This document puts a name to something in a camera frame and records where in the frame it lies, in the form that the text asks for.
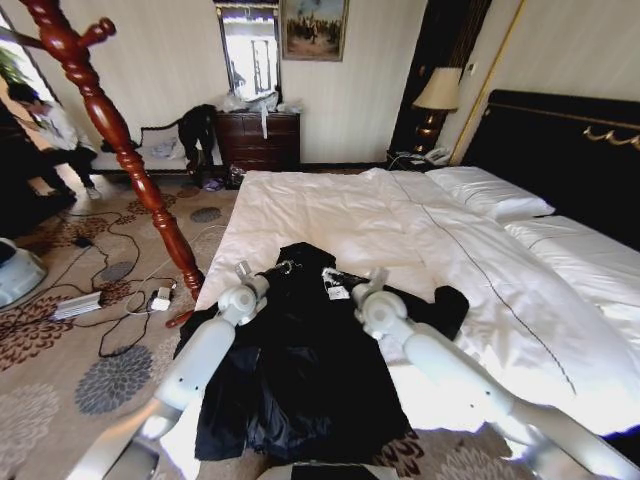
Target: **beige wall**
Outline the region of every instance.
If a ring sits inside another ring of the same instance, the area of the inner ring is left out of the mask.
[[[303,162],[384,160],[427,0],[351,0],[341,63],[282,64],[285,100],[300,99]],[[17,30],[36,34],[19,0],[3,0]],[[79,31],[102,16],[118,29],[92,49],[105,91],[131,130],[169,123],[228,88],[211,0],[62,0]],[[56,95],[95,143],[76,87],[46,53],[31,49]]]
[[[305,162],[384,161],[426,0],[351,0],[342,62],[282,64],[301,98]]]
[[[519,0],[494,0],[470,61],[488,68]],[[640,2],[528,0],[489,91],[511,90],[640,100]],[[478,94],[482,75],[461,83],[461,108],[449,115],[440,143],[453,146]],[[466,135],[462,155],[479,122]]]
[[[83,32],[108,16],[118,33],[92,48],[102,86],[139,138],[141,126],[164,125],[228,89],[220,31],[207,0],[62,0],[71,25]],[[19,0],[3,0],[16,30],[37,30]],[[65,109],[94,143],[93,128],[75,85],[45,52],[29,49]]]

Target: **electrical cable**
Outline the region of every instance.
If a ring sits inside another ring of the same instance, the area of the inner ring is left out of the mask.
[[[393,167],[393,165],[394,165],[398,160],[400,160],[401,158],[414,158],[414,157],[411,157],[410,155],[397,155],[397,156],[396,156],[396,157],[391,161],[391,164],[387,167],[387,171],[391,170],[391,167]],[[398,165],[400,165],[400,167],[401,167],[403,170],[406,170],[406,168],[404,168],[404,165],[402,165],[401,163],[398,163]]]
[[[70,213],[67,212],[66,214],[67,216],[72,216],[72,217],[95,217],[95,216],[99,216],[99,215],[116,215],[118,218],[116,220],[114,220],[113,222],[111,222],[108,226],[106,231],[108,231],[109,233],[111,233],[112,235],[116,235],[116,236],[120,236],[120,237],[125,237],[128,238],[129,240],[131,240],[131,242],[133,243],[135,250],[136,250],[136,258],[133,262],[133,268],[132,270],[136,267],[136,265],[138,264],[138,261],[140,259],[141,256],[141,248],[140,245],[138,244],[138,242],[136,241],[136,239],[126,233],[121,233],[121,232],[114,232],[111,230],[111,228],[113,227],[113,225],[116,224],[116,222],[120,219],[123,218],[123,215],[120,212],[111,212],[111,211],[107,211],[107,212],[98,212],[98,213],[92,213],[92,214],[77,214],[77,213]],[[65,222],[67,224],[69,224],[69,222],[63,218],[60,214],[56,215],[61,222]],[[198,234],[191,239],[188,243],[189,245],[193,244],[196,240],[198,240],[198,238],[200,238],[200,236],[207,230],[213,229],[213,228],[226,228],[227,225],[209,225],[208,227],[203,228],[202,230],[200,230],[200,232],[198,232]],[[88,295],[91,292],[86,292],[83,289],[81,289],[80,287],[78,287],[77,285],[73,285],[73,284],[59,284],[58,282],[62,279],[62,277],[64,277],[64,275],[66,275],[69,270],[77,263],[78,260],[80,260],[80,258],[85,255],[89,250],[91,250],[91,248],[95,248],[98,253],[100,253],[100,255],[102,255],[103,257],[103,262],[104,262],[104,267],[100,270],[98,270],[92,277],[91,277],[91,291],[97,291],[99,290],[96,287],[95,281],[98,275],[100,275],[102,272],[104,272],[108,267],[109,267],[109,254],[104,252],[98,245],[96,245],[95,243],[93,243],[90,239],[87,239],[90,244],[87,245],[83,251],[65,268],[65,270],[62,272],[62,274],[60,274],[58,276],[58,278],[53,282],[53,284],[51,284],[49,287],[41,290],[40,292],[38,292],[36,295],[34,295],[33,297],[25,300],[24,302],[20,303],[19,305],[14,305],[14,306],[8,306],[9,308],[4,308],[4,309],[0,309],[0,313],[3,312],[7,312],[7,311],[11,311],[14,310],[16,308],[18,308],[19,312],[18,315],[16,316],[16,320],[8,326],[0,326],[0,343],[3,342],[4,340],[6,340],[8,337],[10,337],[16,330],[23,328],[25,326],[29,326],[29,325],[34,325],[37,323],[43,323],[43,322],[50,322],[51,320],[49,319],[49,317],[45,317],[45,318],[38,318],[38,319],[34,319],[34,320],[30,320],[29,322],[24,322],[24,323],[20,323],[18,324],[18,320],[20,318],[20,316],[24,313],[25,309],[28,308],[29,305],[32,305],[35,301],[37,301],[37,299],[39,299],[40,297],[42,297],[45,293],[51,291],[54,288],[59,288],[59,287],[71,287],[76,289],[78,292],[82,293],[83,295]],[[109,358],[109,357],[116,357],[119,355],[123,355],[124,353],[128,352],[129,350],[131,350],[135,345],[137,345],[140,340],[142,340],[144,338],[144,336],[146,335],[147,332],[147,327],[148,327],[148,323],[151,317],[151,314],[154,313],[154,310],[150,310],[149,309],[149,305],[151,303],[152,300],[152,296],[149,297],[149,299],[147,299],[147,295],[144,291],[142,291],[143,286],[153,277],[153,275],[155,273],[157,273],[161,268],[163,268],[165,265],[167,265],[169,262],[171,261],[171,258],[168,258],[166,261],[164,261],[162,264],[160,264],[158,267],[156,267],[150,274],[148,274],[144,279],[129,279],[126,281],[127,284],[131,284],[133,282],[140,282],[140,285],[138,286],[138,288],[136,289],[136,291],[130,295],[127,295],[126,297],[129,297],[126,304],[125,304],[125,314],[119,318],[114,318],[114,319],[109,319],[109,320],[102,320],[96,323],[92,323],[92,324],[81,324],[81,323],[77,323],[77,319],[73,319],[70,322],[66,322],[66,321],[62,321],[62,322],[56,322],[56,323],[64,323],[64,324],[70,324],[73,325],[74,327],[78,327],[78,328],[93,328],[93,327],[98,327],[101,325],[105,325],[107,323],[114,323],[115,324],[110,327],[101,337],[100,339],[100,346],[98,348],[98,356],[100,358]],[[153,277],[153,279],[157,279],[157,280],[171,280],[173,282],[173,286],[172,288],[175,288],[175,286],[177,285],[177,282],[175,281],[174,278],[171,277]],[[134,311],[130,311],[129,307],[131,304],[131,301],[134,297],[136,297],[139,293],[142,293],[142,302],[140,303],[140,305],[136,308],[134,308]],[[139,310],[140,308],[142,308],[144,306],[144,311],[139,312],[137,310]],[[147,318],[145,319],[145,322],[143,324],[143,331],[141,333],[141,335],[136,338],[133,342],[131,342],[130,344],[128,344],[125,347],[119,347],[116,350],[114,350],[111,353],[104,353],[103,352],[103,347],[104,347],[104,342],[106,340],[106,337],[112,333],[119,325],[120,323],[127,317],[131,316],[131,315],[146,315]]]
[[[195,241],[198,240],[198,238],[200,238],[200,236],[204,232],[206,232],[207,230],[210,230],[212,228],[227,228],[227,226],[226,225],[209,225],[208,227],[203,228],[202,230],[200,230],[198,232],[198,234],[195,237],[193,237],[191,240],[189,240],[187,242],[189,244],[189,246],[191,246],[193,243],[195,243]],[[146,281],[149,280],[155,273],[157,273],[161,268],[163,268],[169,262],[171,262],[171,258],[167,258],[167,260],[165,260],[158,267],[156,267],[155,270],[153,270],[149,275],[147,275],[145,277],[145,279],[142,281],[142,283],[140,284],[140,286],[138,287],[138,289],[133,293],[133,295],[138,293],[142,289],[142,286],[146,283]],[[132,311],[129,310],[129,303],[131,303],[131,299],[133,298],[133,295],[131,295],[131,297],[129,297],[129,301],[127,303],[125,303],[124,311],[126,313],[128,313],[129,315],[144,315],[145,313],[150,313],[149,311],[146,311],[146,312],[132,312]]]

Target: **wooden coat rack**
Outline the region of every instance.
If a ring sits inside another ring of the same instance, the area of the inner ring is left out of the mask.
[[[204,275],[196,265],[191,247],[178,228],[160,196],[160,190],[144,169],[142,157],[131,143],[129,129],[120,112],[100,87],[100,79],[90,62],[89,47],[105,41],[116,33],[115,25],[102,18],[80,35],[60,9],[59,0],[20,0],[38,25],[40,40],[3,29],[3,38],[23,45],[43,48],[58,60],[66,76],[80,90],[91,121],[104,139],[114,148],[120,166],[131,178],[133,189],[142,204],[151,212],[153,225],[160,232],[165,247],[184,276],[184,282],[194,299],[198,297]]]

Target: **dresser drawer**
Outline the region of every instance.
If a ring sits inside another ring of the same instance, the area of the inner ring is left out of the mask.
[[[215,119],[216,135],[219,138],[229,136],[244,136],[242,117],[234,115],[218,114]]]
[[[297,145],[300,141],[295,133],[275,133],[268,131],[267,138],[260,135],[244,135],[242,139],[239,137],[229,137],[228,142],[234,147],[254,147],[254,148],[282,148]]]
[[[251,164],[253,170],[287,170],[297,167],[298,153],[293,148],[233,148],[229,151],[229,163]]]
[[[242,118],[245,135],[260,135],[262,137],[262,117],[245,116]],[[267,116],[267,133],[273,135],[296,135],[298,133],[298,117],[281,117],[273,114]]]

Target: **person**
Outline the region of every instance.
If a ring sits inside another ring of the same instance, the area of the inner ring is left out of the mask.
[[[42,135],[53,147],[41,152],[42,164],[38,167],[42,179],[59,194],[75,197],[75,192],[55,168],[66,162],[80,177],[89,198],[100,198],[100,192],[89,176],[91,161],[96,158],[96,152],[86,134],[71,123],[62,107],[57,103],[42,101],[38,93],[25,83],[9,84],[7,94],[11,100],[27,109],[36,118],[36,122],[15,118],[25,128]]]
[[[311,44],[313,45],[316,43],[316,38],[318,38],[318,21],[314,20],[313,16],[311,17],[309,31],[311,33]]]

